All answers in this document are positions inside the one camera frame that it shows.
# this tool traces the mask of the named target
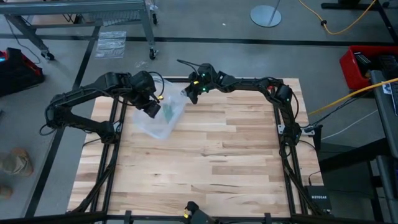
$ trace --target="metal cart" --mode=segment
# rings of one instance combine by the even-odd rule
[[[155,38],[145,0],[73,0],[43,2],[10,2],[0,0],[0,14],[4,14],[19,31],[25,35],[47,60],[55,57],[43,40],[35,33],[39,28],[109,26],[142,24],[149,44],[149,57],[155,59]],[[22,16],[62,14],[69,24],[32,25]],[[152,22],[157,16],[150,11]]]

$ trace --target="round metal base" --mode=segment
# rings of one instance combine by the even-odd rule
[[[274,14],[274,18],[270,22],[272,13],[274,12],[272,6],[256,6],[250,12],[251,20],[262,27],[274,27],[280,23],[282,16],[278,10]]]

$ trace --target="yellow cable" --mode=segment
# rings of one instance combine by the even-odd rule
[[[314,13],[319,20],[323,21],[322,17],[315,12],[314,10],[310,9],[307,5],[305,5],[301,0],[298,0],[304,7],[306,7],[309,11],[311,11],[312,13]],[[370,10],[370,8],[373,6],[373,4],[376,2],[377,0],[373,0],[373,2],[369,5],[369,7],[362,13],[361,16],[359,16],[351,25],[349,25],[348,27],[346,27],[345,29],[339,31],[339,32],[330,32],[327,25],[324,24],[323,27],[325,28],[325,30],[330,34],[330,35],[338,35],[341,34],[343,32],[346,32],[347,30],[349,30],[353,25],[355,25],[355,23],[357,23],[359,20],[362,19],[363,16],[365,16],[365,14]]]
[[[318,112],[321,112],[321,111],[323,111],[323,110],[325,110],[325,109],[327,109],[327,108],[329,108],[329,107],[331,107],[331,106],[333,106],[333,105],[335,105],[337,103],[340,103],[341,101],[343,101],[345,99],[348,99],[348,98],[352,97],[353,95],[356,95],[356,94],[361,93],[363,91],[370,90],[370,89],[373,89],[375,87],[379,87],[379,86],[381,86],[383,84],[392,83],[392,82],[398,82],[398,78],[393,78],[392,80],[388,80],[388,81],[385,81],[385,82],[380,82],[378,84],[374,84],[374,85],[362,88],[360,90],[357,90],[357,91],[355,91],[353,93],[350,93],[349,95],[344,96],[343,98],[340,98],[339,100],[336,100],[336,101],[330,103],[329,105],[326,105],[326,106],[324,106],[324,107],[322,107],[322,108],[320,108],[320,109],[318,109],[316,111],[312,111],[308,115],[313,115],[313,114],[316,114]]]

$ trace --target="person's shoe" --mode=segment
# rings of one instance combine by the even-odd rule
[[[5,186],[0,186],[0,201],[7,200],[12,195],[12,189]]]
[[[30,162],[27,151],[23,148],[16,147],[11,150],[11,153],[14,154],[15,156],[20,157],[25,162],[25,166],[15,175],[23,177],[30,176],[33,173],[33,166],[32,163]]]

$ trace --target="red toolbox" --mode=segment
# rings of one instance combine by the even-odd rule
[[[380,47],[380,46],[350,46],[347,53],[340,58],[341,69],[348,88],[360,90],[370,85],[368,78],[364,78],[359,71],[358,64],[354,56],[355,52],[361,52],[365,57],[371,59],[380,54],[398,55],[398,47]]]

